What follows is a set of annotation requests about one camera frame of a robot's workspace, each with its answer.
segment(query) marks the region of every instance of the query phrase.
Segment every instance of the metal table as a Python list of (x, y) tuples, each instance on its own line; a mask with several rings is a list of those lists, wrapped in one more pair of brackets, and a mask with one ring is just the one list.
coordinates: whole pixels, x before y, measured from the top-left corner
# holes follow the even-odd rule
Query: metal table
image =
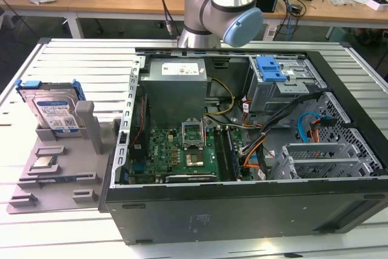
[[(100, 121), (121, 116), (134, 47), (174, 47), (172, 41), (53, 39), (38, 44), (0, 95), (0, 258), (386, 258), (388, 210), (342, 235), (126, 246), (109, 214), (96, 209), (9, 215), (5, 208), (34, 145), (36, 120), (13, 89), (16, 78), (64, 82), (76, 78), (95, 102)], [(388, 137), (388, 85), (351, 48), (339, 43), (253, 42), (258, 49), (318, 50)]]

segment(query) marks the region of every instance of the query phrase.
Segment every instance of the floor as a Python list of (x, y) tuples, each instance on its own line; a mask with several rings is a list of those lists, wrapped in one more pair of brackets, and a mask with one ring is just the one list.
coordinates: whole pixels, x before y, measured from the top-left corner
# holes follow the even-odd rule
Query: floor
[[(67, 26), (63, 25), (63, 19), (59, 18), (24, 18), (27, 24), (40, 37), (70, 38)], [(34, 48), (38, 38), (17, 17), (13, 18), (15, 27), (9, 30), (2, 27), (0, 30), (0, 91), (2, 91), (13, 75), (24, 62), (28, 54)], [(81, 25), (85, 38), (122, 38), (122, 39), (169, 39), (169, 34), (164, 28), (160, 28), (158, 21), (128, 21), (101, 19), (103, 32), (98, 29), (98, 23), (94, 19), (82, 19)], [(326, 42), (327, 27), (299, 27), (292, 41)], [(264, 32), (255, 39), (260, 40)], [(277, 41), (285, 41), (285, 35), (278, 35)], [(379, 60), (387, 50), (387, 44), (378, 47), (366, 47), (361, 45), (353, 36), (353, 30), (337, 29), (332, 34), (331, 41), (347, 41), (358, 53), (372, 66), (376, 67)], [(385, 77), (388, 73), (388, 56), (382, 61), (378, 72)]]

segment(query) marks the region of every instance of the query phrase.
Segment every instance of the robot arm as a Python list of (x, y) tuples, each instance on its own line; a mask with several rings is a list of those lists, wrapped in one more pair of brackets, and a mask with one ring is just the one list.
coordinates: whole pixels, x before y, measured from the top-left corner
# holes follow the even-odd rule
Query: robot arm
[(179, 47), (214, 48), (220, 39), (232, 47), (250, 42), (261, 30), (263, 14), (256, 0), (185, 0)]

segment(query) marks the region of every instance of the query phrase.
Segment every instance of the blue latch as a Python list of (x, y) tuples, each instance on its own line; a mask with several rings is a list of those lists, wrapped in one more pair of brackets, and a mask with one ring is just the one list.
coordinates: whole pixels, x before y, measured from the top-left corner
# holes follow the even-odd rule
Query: blue latch
[(283, 75), (280, 65), (271, 56), (257, 56), (256, 66), (263, 76), (264, 82), (284, 82), (287, 77)]
[(86, 100), (84, 91), (82, 90), (81, 83), (79, 83), (76, 79), (73, 79), (72, 86), (74, 89), (78, 91), (78, 99), (79, 100)]
[(23, 83), (21, 79), (15, 81), (16, 89), (38, 89), (42, 84), (42, 81), (26, 81)]

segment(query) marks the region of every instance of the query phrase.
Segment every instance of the blue hard drive label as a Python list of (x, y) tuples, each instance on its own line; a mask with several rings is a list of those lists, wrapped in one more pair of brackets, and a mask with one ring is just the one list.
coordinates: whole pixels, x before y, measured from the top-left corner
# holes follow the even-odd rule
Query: blue hard drive label
[(79, 126), (67, 101), (38, 101), (36, 105), (47, 124), (55, 132), (74, 133), (78, 131)]

